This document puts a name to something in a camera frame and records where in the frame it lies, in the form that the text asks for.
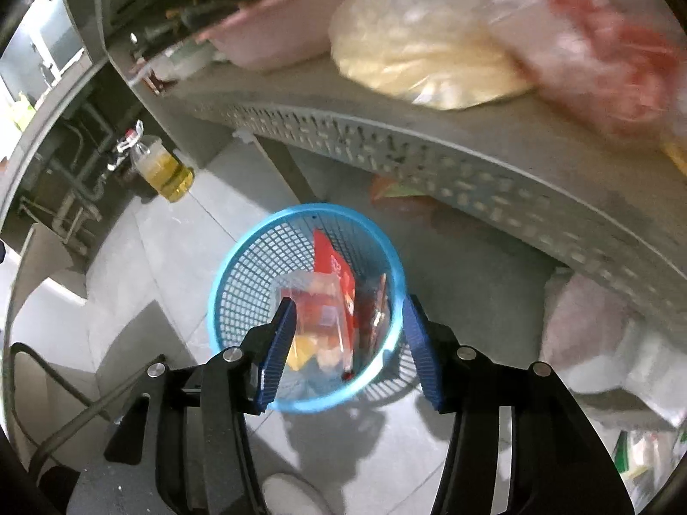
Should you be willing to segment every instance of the blue gripper pad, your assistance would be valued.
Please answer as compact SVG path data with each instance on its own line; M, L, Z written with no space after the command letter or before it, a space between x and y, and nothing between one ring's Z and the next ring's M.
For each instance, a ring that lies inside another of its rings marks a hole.
M296 304L293 300L283 299L277 312L272 318L275 327L274 339L260 364L262 381L255 400L260 411L264 412L267 405L277 396L279 381L282 379L286 357L289 355L293 335L296 333Z
M424 316L410 296L403 301L403 332L413 354L425 398L439 411L444 403L442 369L425 328Z

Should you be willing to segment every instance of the oil bottle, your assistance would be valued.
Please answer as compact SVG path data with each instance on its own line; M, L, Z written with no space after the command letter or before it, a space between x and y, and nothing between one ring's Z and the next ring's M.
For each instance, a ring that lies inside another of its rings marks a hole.
M129 130L121 145L131 147L131 162L136 170L167 201L179 201L188 192L193 170L165 149L159 137L143 135L143 122L136 122L136 130Z

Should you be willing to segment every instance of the shoe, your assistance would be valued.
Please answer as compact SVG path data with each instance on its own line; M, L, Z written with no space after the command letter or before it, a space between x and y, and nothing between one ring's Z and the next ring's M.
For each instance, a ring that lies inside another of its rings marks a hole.
M262 483L262 495L272 515L332 515L322 495L292 475L270 476Z

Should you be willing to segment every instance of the tiled floor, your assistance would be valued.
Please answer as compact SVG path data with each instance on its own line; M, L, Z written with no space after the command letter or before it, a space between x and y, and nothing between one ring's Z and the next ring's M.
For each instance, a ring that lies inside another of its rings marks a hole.
M367 173L294 155L319 197L373 215L430 317L496 361L536 359L551 259L459 213L446 220L450 237L415 230L370 209ZM207 298L222 258L257 221L294 202L253 147L232 143L178 203L130 203L87 276L101 391L160 353L172 367L207 361ZM386 406L356 400L319 415L248 418L261 477L300 474L337 515L430 511L452 417L432 411L417 388Z

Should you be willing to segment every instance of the yellow oil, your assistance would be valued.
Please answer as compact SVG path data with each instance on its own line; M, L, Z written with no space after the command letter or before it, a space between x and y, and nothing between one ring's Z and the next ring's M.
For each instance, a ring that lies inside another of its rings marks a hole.
M193 184L193 170L166 149L153 152L138 165L143 178L170 203L179 201Z

